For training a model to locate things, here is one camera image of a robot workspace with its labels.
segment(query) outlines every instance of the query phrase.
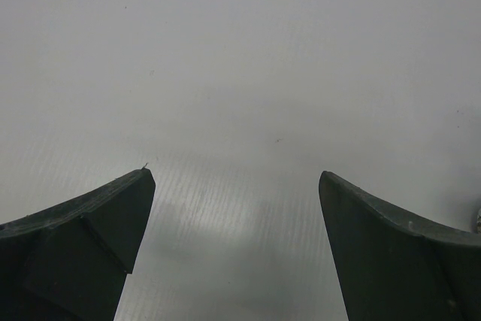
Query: black plastic part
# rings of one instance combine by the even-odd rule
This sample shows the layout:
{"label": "black plastic part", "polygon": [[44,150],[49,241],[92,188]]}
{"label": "black plastic part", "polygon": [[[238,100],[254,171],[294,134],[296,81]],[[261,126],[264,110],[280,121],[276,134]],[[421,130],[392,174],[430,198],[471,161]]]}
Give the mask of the black plastic part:
{"label": "black plastic part", "polygon": [[350,321],[481,320],[481,237],[324,172],[322,213]]}
{"label": "black plastic part", "polygon": [[155,187],[143,168],[0,225],[0,320],[112,320]]}

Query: white table surface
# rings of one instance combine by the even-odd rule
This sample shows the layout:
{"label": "white table surface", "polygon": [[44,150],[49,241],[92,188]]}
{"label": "white table surface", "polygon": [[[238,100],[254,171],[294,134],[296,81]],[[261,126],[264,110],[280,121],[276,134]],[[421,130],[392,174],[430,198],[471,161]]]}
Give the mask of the white table surface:
{"label": "white table surface", "polygon": [[0,12],[0,223],[156,179],[117,321],[346,320],[326,169],[460,229],[481,205],[481,0]]}

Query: gray tabletop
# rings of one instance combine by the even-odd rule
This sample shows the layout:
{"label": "gray tabletop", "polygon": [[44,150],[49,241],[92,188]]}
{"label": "gray tabletop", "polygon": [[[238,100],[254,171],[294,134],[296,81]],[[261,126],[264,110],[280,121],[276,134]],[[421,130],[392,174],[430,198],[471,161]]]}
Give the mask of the gray tabletop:
{"label": "gray tabletop", "polygon": [[148,162],[117,321],[346,320],[319,176],[471,227],[480,4],[0,0],[0,223]]}

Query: white surface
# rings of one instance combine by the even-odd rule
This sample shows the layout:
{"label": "white surface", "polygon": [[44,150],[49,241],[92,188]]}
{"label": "white surface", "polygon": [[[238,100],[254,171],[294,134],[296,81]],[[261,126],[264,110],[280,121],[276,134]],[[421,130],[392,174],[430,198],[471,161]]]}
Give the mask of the white surface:
{"label": "white surface", "polygon": [[118,321],[345,320],[328,169],[469,229],[480,0],[0,0],[0,222],[149,162]]}

